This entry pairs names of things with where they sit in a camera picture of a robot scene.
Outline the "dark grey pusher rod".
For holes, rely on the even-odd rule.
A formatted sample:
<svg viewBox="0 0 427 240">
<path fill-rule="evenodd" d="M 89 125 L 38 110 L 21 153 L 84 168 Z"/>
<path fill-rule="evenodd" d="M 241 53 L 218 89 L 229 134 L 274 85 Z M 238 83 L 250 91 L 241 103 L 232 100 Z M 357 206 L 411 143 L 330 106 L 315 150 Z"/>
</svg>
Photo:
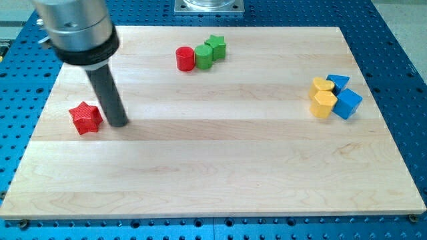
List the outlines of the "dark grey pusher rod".
<svg viewBox="0 0 427 240">
<path fill-rule="evenodd" d="M 112 127 L 127 125 L 127 114 L 109 66 L 103 65 L 85 72 L 109 125 Z"/>
</svg>

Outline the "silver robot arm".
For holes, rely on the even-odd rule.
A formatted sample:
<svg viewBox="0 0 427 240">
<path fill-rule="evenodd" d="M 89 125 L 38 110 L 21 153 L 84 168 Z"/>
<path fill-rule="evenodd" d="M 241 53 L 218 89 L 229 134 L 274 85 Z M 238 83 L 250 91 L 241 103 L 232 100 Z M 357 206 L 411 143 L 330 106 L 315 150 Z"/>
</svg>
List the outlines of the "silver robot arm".
<svg viewBox="0 0 427 240">
<path fill-rule="evenodd" d="M 47 36 L 39 43 L 53 48 L 64 63 L 85 70 L 107 122 L 128 123 L 108 61 L 119 37 L 104 0 L 32 0 L 38 26 Z"/>
</svg>

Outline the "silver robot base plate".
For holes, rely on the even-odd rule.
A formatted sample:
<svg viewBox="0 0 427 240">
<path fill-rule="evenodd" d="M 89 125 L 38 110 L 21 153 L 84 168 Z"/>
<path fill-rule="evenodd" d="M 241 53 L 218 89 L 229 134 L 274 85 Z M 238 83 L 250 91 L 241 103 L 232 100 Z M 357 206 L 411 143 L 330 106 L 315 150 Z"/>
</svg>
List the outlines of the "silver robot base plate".
<svg viewBox="0 0 427 240">
<path fill-rule="evenodd" d="M 174 12 L 190 13 L 243 13 L 244 0 L 175 0 Z"/>
</svg>

